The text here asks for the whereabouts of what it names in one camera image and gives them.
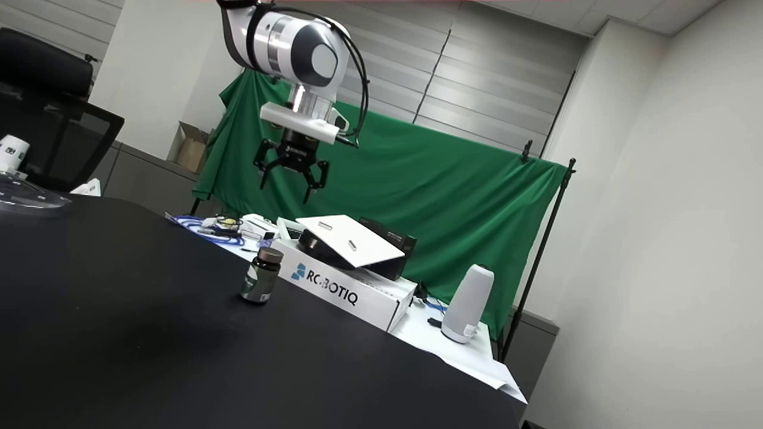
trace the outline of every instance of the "black table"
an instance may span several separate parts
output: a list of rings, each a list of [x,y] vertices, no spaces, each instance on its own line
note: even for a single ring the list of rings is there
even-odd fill
[[[523,406],[118,201],[0,217],[0,427],[517,427]]]

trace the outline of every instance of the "black office chair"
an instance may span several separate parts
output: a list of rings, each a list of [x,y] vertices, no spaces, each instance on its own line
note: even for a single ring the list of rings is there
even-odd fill
[[[89,179],[124,120],[89,105],[92,64],[0,29],[0,135],[31,142],[27,180],[72,191]]]

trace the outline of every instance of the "green backdrop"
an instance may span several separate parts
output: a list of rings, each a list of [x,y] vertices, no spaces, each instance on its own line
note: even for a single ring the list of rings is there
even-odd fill
[[[329,185],[302,205],[299,173],[273,168],[260,191],[254,147],[273,126],[256,120],[287,89],[243,71],[224,92],[227,115],[207,151],[194,196],[229,215],[354,215],[416,239],[405,277],[450,299],[470,265],[495,271],[484,322],[500,339],[544,212],[564,167],[372,115],[360,147],[322,145]],[[354,121],[358,110],[337,105]]]

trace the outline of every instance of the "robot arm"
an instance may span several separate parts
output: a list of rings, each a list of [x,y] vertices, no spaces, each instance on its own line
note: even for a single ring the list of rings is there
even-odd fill
[[[348,60],[354,60],[362,84],[364,66],[358,48],[348,42],[345,29],[329,19],[290,16],[292,9],[277,9],[272,0],[216,0],[224,22],[224,42],[229,54],[246,68],[256,68],[292,84],[290,105],[267,102],[260,117],[281,126],[284,140],[264,142],[254,165],[264,171],[262,185],[272,167],[295,168],[312,187],[326,184],[329,165],[314,158],[317,142],[353,142],[345,120],[333,110],[337,86],[345,75]],[[273,161],[264,161],[267,151],[277,153]]]

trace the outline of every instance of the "white box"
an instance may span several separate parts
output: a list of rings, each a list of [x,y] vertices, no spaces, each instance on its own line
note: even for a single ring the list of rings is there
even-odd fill
[[[408,279],[388,282],[366,269],[342,271],[324,265],[292,242],[273,240],[284,252],[281,279],[373,323],[390,330],[405,314],[415,283]]]

